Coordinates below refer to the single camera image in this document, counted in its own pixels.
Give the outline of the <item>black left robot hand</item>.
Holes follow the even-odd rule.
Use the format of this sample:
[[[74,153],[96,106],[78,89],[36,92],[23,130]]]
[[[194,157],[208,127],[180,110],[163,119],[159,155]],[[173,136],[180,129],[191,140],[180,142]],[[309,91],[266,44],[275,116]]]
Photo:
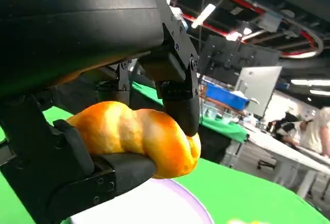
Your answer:
[[[197,63],[166,0],[1,0],[1,173],[34,222],[191,172]]]

